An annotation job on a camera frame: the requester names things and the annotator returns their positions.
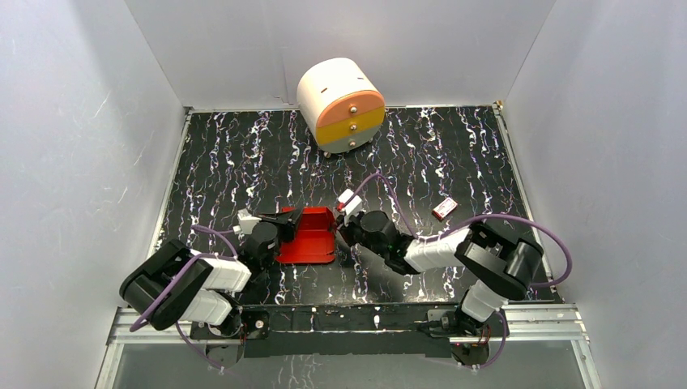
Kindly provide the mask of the red paper box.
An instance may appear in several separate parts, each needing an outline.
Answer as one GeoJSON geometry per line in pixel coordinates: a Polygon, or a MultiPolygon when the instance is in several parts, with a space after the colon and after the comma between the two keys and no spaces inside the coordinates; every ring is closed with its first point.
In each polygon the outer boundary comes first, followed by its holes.
{"type": "Polygon", "coordinates": [[[280,244],[276,261],[325,265],[335,260],[335,218],[328,207],[305,207],[291,242],[280,244]]]}

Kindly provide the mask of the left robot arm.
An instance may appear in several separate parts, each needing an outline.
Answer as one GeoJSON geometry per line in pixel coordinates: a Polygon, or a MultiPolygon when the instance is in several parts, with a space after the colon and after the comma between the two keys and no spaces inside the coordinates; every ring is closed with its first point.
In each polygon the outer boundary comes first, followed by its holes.
{"type": "Polygon", "coordinates": [[[294,208],[252,215],[241,209],[230,230],[242,236],[239,246],[225,231],[193,226],[195,232],[223,241],[227,255],[192,250],[178,239],[166,241],[122,281],[120,297],[139,313],[129,330],[150,326],[162,331],[188,321],[208,324],[223,337],[236,335],[243,326],[242,308],[232,295],[269,272],[280,247],[295,240],[303,213],[294,208]]]}

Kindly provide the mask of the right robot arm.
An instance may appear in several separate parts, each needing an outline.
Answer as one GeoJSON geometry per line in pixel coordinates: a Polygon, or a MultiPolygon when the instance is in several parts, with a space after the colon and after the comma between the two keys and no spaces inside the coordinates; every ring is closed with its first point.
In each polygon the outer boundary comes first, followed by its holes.
{"type": "Polygon", "coordinates": [[[429,314],[419,331],[435,338],[478,336],[493,314],[527,295],[544,256],[537,242],[498,224],[499,215],[474,218],[444,237],[400,232],[383,211],[339,215],[335,225],[348,246],[361,245],[400,275],[464,267],[476,277],[455,311],[429,314]]]}

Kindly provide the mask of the small red white card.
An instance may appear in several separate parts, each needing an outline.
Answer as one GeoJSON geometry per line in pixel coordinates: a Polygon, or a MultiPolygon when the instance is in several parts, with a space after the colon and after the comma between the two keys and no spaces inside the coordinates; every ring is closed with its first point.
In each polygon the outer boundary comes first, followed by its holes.
{"type": "Polygon", "coordinates": [[[450,197],[444,198],[436,207],[433,208],[432,214],[438,220],[444,220],[452,213],[459,204],[450,197]]]}

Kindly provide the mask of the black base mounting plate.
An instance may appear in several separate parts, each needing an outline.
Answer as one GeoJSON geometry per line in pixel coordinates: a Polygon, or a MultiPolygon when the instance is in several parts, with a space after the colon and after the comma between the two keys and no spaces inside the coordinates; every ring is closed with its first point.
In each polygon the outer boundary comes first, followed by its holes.
{"type": "Polygon", "coordinates": [[[228,323],[193,323],[192,340],[242,347],[245,357],[420,354],[481,365],[493,327],[459,317],[451,303],[244,306],[228,323]]]}

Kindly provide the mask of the round three-drawer cabinet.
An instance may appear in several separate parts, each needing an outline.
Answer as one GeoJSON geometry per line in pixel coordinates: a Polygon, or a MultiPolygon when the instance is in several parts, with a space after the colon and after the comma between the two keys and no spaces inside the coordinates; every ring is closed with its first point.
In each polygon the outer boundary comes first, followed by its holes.
{"type": "Polygon", "coordinates": [[[349,58],[310,67],[297,85],[297,103],[318,148],[327,156],[370,142],[386,115],[384,97],[349,58]]]}

